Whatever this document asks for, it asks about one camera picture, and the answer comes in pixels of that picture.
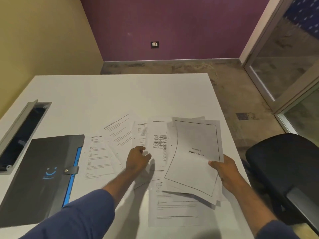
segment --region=blue patterned surface with white dots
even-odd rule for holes
[[[294,0],[284,17],[319,39],[319,0]]]

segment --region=chair seat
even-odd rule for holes
[[[246,152],[255,176],[283,206],[287,192],[299,188],[319,205],[319,148],[296,134],[281,134],[261,141]]]

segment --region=person's left hand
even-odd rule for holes
[[[143,151],[145,147],[137,146],[130,150],[129,155],[127,156],[126,160],[126,170],[133,171],[134,173],[140,173],[143,169],[146,168],[149,160],[151,159],[152,155],[147,154],[143,156]]]

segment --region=purple wall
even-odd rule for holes
[[[126,61],[238,58],[269,0],[81,1],[103,60]]]

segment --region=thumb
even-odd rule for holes
[[[208,161],[209,166],[218,171],[220,162],[216,161]]]
[[[146,158],[147,161],[149,161],[151,159],[151,157],[152,157],[152,154],[147,154],[144,157]]]

